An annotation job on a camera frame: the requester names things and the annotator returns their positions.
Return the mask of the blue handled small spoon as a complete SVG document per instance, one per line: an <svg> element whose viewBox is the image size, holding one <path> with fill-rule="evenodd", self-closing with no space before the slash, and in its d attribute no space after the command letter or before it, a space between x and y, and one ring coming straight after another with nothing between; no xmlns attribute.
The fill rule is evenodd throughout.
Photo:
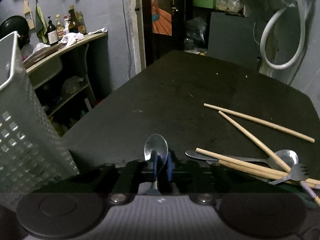
<svg viewBox="0 0 320 240"><path fill-rule="evenodd" d="M168 158L168 143L162 135L155 133L148 137L144 145L144 157L148 165L152 165L154 175L150 193L158 194L158 178Z"/></svg>

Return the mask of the white perforated utensil basket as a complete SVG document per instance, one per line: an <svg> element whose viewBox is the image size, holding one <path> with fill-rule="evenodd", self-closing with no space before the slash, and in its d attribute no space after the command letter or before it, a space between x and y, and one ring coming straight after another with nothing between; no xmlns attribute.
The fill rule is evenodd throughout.
<svg viewBox="0 0 320 240"><path fill-rule="evenodd" d="M19 35L1 39L1 192L25 193L79 170L23 66Z"/></svg>

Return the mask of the wooden kitchen counter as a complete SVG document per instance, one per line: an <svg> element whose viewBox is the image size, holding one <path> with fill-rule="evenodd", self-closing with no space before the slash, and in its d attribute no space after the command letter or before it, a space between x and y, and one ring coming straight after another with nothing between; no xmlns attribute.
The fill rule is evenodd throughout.
<svg viewBox="0 0 320 240"><path fill-rule="evenodd" d="M40 59L39 61L37 61L35 64L33 64L32 66L30 66L29 68L26 69L26 72L28 75L30 75L32 72L34 72L35 70L37 70L39 67L41 67L42 65L46 64L47 62L49 62L50 60L59 57L60 55L63 55L69 51L71 51L72 49L75 49L77 47L80 47L84 44L87 44L91 41L94 41L96 39L99 39L101 37L107 36L107 33L97 33L97 34L93 34L93 35L85 35L84 39L81 41L76 42L75 44L66 47L64 46L63 48L59 49L58 51L56 51L55 53L52 53L46 57L43 57L42 59Z"/></svg>

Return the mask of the plain wooden chopstick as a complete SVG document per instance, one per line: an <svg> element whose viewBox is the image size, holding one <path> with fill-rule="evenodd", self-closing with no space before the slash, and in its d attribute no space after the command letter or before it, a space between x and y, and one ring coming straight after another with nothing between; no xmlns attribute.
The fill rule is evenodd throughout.
<svg viewBox="0 0 320 240"><path fill-rule="evenodd" d="M290 172L291 168L282 159L280 159L269 147L267 147L261 140L254 136L247 129L242 127L239 123L234 121L232 118L227 116L225 113L219 111L219 114L228 120L233 126L235 126L239 131L241 131L246 137L252 140L260 149L267 153L284 171Z"/></svg>
<svg viewBox="0 0 320 240"><path fill-rule="evenodd" d="M244 114L244 113L236 112L236 111L233 111L233 110L230 110L230 109L226 109L226 108L222 108L222 107L219 107L219 106L214 106L214 105L211 105L211 104L208 104L208 103L204 103L203 105L204 105L204 107L207 107L207 108L211 108L211 109L214 109L214 110L222 111L223 113L228 113L228 114L231 114L231 115L234 115L234 116L237 116L237 117L240 117L240 118L255 122L257 124L261 124L261 125L270 127L272 129L276 129L278 131L290 134L292 136L298 137L300 139L303 139L303 140L311 142L311 143L315 142L315 139L310 137L310 136L308 136L308 135L304 135L303 133L294 131L292 129L280 126L278 124L274 124L272 122L269 122L269 121L266 121L266 120L263 120L263 119L259 119L259 118L256 118L256 117Z"/></svg>

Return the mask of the steel fork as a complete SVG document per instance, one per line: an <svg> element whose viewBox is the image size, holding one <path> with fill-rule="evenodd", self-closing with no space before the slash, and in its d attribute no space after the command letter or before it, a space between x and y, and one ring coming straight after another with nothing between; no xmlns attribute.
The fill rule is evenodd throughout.
<svg viewBox="0 0 320 240"><path fill-rule="evenodd" d="M278 180L269 182L269 184L277 185L288 180L300 182L300 181L305 181L309 178L310 176L309 176L309 171L307 166L304 164L298 163L291 168L287 176L280 178Z"/></svg>

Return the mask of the white cloth on counter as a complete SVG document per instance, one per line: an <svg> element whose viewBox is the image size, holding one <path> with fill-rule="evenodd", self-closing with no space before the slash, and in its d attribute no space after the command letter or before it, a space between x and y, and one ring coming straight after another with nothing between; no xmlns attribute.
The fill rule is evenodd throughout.
<svg viewBox="0 0 320 240"><path fill-rule="evenodd" d="M65 47L70 47L83 39L84 35L82 33L67 33L61 39L61 43L64 44Z"/></svg>

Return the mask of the dark glass bottle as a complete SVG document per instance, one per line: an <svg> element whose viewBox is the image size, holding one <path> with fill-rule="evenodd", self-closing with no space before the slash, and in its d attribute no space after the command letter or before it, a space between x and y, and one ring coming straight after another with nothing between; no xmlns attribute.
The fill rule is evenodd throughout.
<svg viewBox="0 0 320 240"><path fill-rule="evenodd" d="M47 36L48 36L48 42L49 42L50 46L54 46L54 45L58 44L59 37L57 35L57 29L56 29L55 25L53 25L53 22L52 22L50 16L48 16Z"/></svg>

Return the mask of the green hanging cloth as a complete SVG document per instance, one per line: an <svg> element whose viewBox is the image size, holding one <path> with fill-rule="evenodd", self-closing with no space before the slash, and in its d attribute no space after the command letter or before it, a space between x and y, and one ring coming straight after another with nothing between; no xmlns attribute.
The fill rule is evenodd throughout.
<svg viewBox="0 0 320 240"><path fill-rule="evenodd" d="M35 24L35 28L36 28L36 35L37 38L39 40L41 40L44 44L48 43L48 38L46 36L47 33L47 25L46 25L46 21L44 19L42 10L39 6L39 2L38 0L36 1L36 7L35 7L35 16L36 16L36 24Z"/></svg>

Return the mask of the green box on shelf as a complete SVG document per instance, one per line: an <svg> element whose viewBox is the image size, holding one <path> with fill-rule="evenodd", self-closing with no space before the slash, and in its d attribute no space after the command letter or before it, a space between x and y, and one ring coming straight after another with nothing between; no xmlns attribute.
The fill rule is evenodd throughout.
<svg viewBox="0 0 320 240"><path fill-rule="evenodd" d="M216 0L193 0L193 5L201 8L214 9Z"/></svg>

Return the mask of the black wok pan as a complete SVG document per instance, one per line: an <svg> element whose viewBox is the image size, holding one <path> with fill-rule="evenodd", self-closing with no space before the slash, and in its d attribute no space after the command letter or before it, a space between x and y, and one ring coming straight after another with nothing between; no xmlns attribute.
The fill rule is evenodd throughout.
<svg viewBox="0 0 320 240"><path fill-rule="evenodd" d="M14 31L16 31L19 35L18 46L20 49L22 49L25 45L27 45L30 42L29 25L24 17L18 15L11 16L1 24L1 38L6 37Z"/></svg>

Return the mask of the wooden wall grater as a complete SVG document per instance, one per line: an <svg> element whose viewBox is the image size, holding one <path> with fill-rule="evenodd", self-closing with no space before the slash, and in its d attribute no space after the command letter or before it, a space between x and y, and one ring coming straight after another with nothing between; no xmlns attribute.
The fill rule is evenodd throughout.
<svg viewBox="0 0 320 240"><path fill-rule="evenodd" d="M31 8L29 7L28 0L23 1L23 14L24 14L24 18L28 23L29 29L33 30L35 28L35 24L34 24L33 15L31 12Z"/></svg>

